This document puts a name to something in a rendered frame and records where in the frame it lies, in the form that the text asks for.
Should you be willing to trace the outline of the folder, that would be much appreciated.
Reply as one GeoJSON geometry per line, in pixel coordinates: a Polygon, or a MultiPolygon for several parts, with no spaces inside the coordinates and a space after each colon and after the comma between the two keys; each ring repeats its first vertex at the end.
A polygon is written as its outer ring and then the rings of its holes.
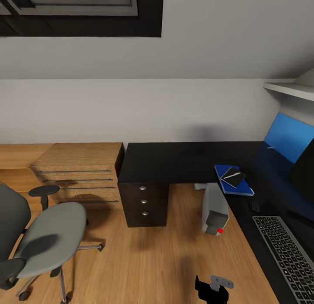
{"type": "Polygon", "coordinates": [[[238,166],[215,165],[215,170],[224,193],[242,196],[254,196],[255,193],[253,192],[246,178],[243,179],[243,181],[239,184],[237,188],[232,187],[231,185],[220,179],[220,177],[223,177],[223,175],[232,167],[241,172],[241,169],[238,166]]]}

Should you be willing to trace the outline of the swivel chair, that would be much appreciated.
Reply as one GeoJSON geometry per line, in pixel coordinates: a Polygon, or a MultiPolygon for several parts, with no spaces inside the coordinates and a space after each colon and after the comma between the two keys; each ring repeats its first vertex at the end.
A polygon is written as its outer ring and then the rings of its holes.
{"type": "Polygon", "coordinates": [[[62,265],[77,250],[103,249],[101,244],[80,247],[89,222],[84,205],[66,202],[48,207],[48,195],[59,190],[57,185],[46,185],[29,191],[31,197],[41,197],[43,212],[26,228],[31,220],[27,200],[0,182],[0,289],[9,290],[19,279],[31,277],[16,294],[19,301],[27,300],[30,292],[23,291],[38,275],[51,270],[51,277],[60,275],[61,304],[69,304],[62,265]],[[21,234],[13,258],[8,260],[21,234]]]}

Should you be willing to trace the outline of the notebook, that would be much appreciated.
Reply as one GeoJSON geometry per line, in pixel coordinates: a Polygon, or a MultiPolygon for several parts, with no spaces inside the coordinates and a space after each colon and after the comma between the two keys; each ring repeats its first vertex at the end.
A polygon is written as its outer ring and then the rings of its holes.
{"type": "Polygon", "coordinates": [[[220,179],[228,183],[232,187],[237,188],[245,177],[246,174],[232,167],[223,175],[223,177],[220,177],[220,179]]]}

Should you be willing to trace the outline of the desktop computer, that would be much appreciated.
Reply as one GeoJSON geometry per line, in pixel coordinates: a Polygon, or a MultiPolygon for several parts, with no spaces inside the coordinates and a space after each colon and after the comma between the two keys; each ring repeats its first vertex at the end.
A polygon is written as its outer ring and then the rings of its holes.
{"type": "Polygon", "coordinates": [[[201,230],[220,235],[229,220],[228,203],[218,183],[208,183],[202,202],[201,230]]]}

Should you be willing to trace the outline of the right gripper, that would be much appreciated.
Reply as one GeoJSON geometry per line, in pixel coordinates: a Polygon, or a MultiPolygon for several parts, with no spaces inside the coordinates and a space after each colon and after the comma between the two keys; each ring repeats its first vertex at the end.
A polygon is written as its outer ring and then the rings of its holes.
{"type": "Polygon", "coordinates": [[[223,304],[227,304],[228,292],[223,287],[219,287],[219,292],[214,291],[210,287],[210,284],[199,281],[198,276],[196,276],[195,289],[198,290],[199,298],[207,301],[207,304],[213,298],[218,298],[223,304]]]}

